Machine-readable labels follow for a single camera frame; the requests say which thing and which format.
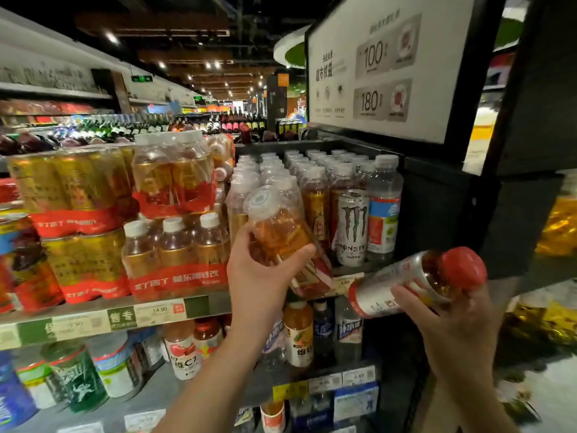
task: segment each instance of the green exit sign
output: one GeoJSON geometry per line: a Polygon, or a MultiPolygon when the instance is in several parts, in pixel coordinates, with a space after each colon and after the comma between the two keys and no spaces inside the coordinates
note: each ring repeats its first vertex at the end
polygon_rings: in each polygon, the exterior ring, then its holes
{"type": "Polygon", "coordinates": [[[133,82],[152,82],[151,75],[134,75],[131,79],[133,82]]]}

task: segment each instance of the hand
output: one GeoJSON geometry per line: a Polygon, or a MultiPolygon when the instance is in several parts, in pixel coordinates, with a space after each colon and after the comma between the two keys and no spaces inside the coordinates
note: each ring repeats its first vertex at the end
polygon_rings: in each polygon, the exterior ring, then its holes
{"type": "Polygon", "coordinates": [[[449,390],[493,385],[493,358],[500,319],[483,286],[452,302],[438,315],[401,286],[391,289],[397,303],[421,331],[431,369],[449,390]]]}
{"type": "Polygon", "coordinates": [[[307,265],[316,249],[309,244],[278,266],[263,266],[250,255],[251,232],[247,224],[237,233],[226,269],[233,304],[231,330],[239,328],[237,331],[264,344],[282,313],[292,278],[307,265]]]}

